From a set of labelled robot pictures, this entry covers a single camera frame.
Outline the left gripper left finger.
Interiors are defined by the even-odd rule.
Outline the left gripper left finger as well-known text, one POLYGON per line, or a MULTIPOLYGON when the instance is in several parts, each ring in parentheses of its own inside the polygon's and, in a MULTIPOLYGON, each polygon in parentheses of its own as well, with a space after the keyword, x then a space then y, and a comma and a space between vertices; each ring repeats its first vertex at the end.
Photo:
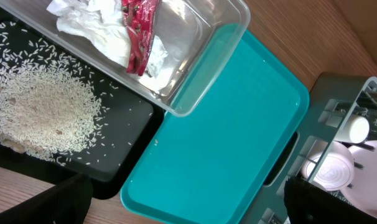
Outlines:
POLYGON ((83 223, 92 196, 91 179, 77 174, 0 213, 0 223, 83 223))

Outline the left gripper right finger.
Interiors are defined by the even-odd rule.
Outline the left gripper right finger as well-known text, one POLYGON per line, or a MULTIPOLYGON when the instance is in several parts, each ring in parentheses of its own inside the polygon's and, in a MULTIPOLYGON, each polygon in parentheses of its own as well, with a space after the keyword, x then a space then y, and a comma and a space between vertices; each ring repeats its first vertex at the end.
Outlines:
POLYGON ((377 224, 377 218, 297 177, 285 183, 284 205, 292 224, 377 224))

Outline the pink small bowl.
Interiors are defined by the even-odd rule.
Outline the pink small bowl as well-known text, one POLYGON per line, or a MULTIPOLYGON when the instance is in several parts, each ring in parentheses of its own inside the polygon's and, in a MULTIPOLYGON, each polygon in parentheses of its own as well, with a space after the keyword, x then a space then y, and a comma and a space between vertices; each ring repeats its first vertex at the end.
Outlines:
MULTIPOLYGON (((327 142, 316 140, 310 150, 308 160, 301 168, 301 174, 308 178, 321 158, 327 142)), ((346 146, 332 141, 332 148, 324 159, 314 181, 327 191, 341 190, 348 186, 355 176, 354 158, 346 146)))

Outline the pink plate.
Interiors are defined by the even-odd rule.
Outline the pink plate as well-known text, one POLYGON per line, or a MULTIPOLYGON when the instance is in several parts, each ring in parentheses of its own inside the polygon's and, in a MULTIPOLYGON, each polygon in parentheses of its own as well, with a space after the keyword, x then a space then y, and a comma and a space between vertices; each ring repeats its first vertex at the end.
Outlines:
POLYGON ((351 187, 342 189, 341 193, 353 206, 377 218, 377 140, 366 144, 374 147, 374 150, 349 147, 354 161, 363 168, 355 169, 351 187))

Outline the cream paper cup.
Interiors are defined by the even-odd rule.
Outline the cream paper cup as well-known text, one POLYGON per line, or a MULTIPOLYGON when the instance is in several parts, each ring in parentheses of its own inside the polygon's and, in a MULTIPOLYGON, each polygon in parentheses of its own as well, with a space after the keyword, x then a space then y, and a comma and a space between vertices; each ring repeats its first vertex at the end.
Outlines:
POLYGON ((334 140, 354 144, 361 143, 367 138, 369 131, 369 121, 363 116, 353 114, 343 128, 337 132, 334 140))

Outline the pile of rice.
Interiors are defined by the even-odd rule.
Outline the pile of rice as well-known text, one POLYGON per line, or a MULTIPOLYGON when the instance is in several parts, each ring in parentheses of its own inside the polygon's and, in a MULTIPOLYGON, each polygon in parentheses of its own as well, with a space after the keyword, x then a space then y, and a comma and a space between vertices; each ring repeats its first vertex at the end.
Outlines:
POLYGON ((14 21, 0 23, 0 145, 56 162, 104 143, 95 71, 14 21))

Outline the white napkin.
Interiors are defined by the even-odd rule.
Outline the white napkin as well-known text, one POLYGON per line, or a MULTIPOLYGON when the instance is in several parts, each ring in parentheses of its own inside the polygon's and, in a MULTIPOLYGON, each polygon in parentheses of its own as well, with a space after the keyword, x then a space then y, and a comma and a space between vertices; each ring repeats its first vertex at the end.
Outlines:
MULTIPOLYGON (((122 0, 53 0, 47 11, 57 16, 57 29, 88 39, 104 56, 127 69, 131 42, 124 26, 122 0)), ((145 69, 157 77, 168 56, 164 44, 154 36, 145 69)))

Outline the red snack wrapper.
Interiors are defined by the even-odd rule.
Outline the red snack wrapper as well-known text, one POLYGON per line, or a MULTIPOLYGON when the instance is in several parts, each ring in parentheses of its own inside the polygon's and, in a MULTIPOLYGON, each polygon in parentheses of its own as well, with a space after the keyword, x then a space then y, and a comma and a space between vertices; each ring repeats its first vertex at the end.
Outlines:
POLYGON ((122 0, 124 26, 131 50, 126 71, 142 76, 147 67, 154 40, 155 19, 160 0, 122 0))

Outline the grey dishwasher rack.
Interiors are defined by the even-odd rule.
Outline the grey dishwasher rack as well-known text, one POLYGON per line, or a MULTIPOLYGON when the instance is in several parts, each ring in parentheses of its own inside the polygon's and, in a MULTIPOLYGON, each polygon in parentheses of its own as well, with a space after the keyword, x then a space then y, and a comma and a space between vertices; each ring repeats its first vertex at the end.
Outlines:
POLYGON ((273 181, 262 187, 243 218, 243 223, 266 223, 287 221, 287 211, 283 204, 285 182, 295 176, 321 187, 314 177, 332 148, 332 141, 351 115, 365 117, 370 123, 367 138, 361 143, 340 142, 349 150, 351 146, 373 151, 374 147, 366 144, 377 140, 377 78, 323 73, 319 76, 310 92, 310 106, 297 130, 298 138, 293 151, 273 181), (321 158, 306 179, 301 168, 316 140, 327 142, 321 158))

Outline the black plastic tray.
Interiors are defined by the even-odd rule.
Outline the black plastic tray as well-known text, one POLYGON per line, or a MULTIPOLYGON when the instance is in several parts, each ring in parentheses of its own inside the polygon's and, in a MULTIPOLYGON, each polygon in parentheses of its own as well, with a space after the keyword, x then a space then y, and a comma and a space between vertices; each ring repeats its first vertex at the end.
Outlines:
MULTIPOLYGON (((5 21, 14 21, 69 53, 0 8, 0 23, 5 21)), ((105 118, 106 127, 102 129, 105 135, 103 145, 94 147, 82 159, 72 156, 64 166, 0 145, 0 167, 52 184, 59 184, 76 174, 85 174, 91 179, 94 198, 108 199, 119 192, 161 125, 164 112, 86 62, 76 59, 95 71, 95 91, 106 92, 102 102, 109 111, 105 118)))

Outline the teal serving tray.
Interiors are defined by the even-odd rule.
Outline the teal serving tray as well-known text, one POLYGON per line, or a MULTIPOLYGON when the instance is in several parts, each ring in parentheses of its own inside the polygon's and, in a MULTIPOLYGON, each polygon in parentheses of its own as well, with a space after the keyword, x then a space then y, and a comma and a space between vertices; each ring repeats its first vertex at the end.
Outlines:
POLYGON ((198 106, 164 118, 122 204, 166 223, 238 223, 308 107, 308 89, 245 32, 198 106))

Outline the clear plastic bin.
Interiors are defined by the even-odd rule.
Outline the clear plastic bin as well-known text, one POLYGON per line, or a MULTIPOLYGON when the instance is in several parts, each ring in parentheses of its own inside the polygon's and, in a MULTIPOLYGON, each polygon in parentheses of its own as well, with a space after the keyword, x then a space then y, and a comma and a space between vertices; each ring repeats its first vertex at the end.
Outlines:
POLYGON ((158 81, 129 75, 83 37, 59 32, 49 1, 0 1, 0 7, 52 41, 176 116, 198 105, 229 61, 251 20, 243 0, 163 1, 155 35, 168 55, 158 81))

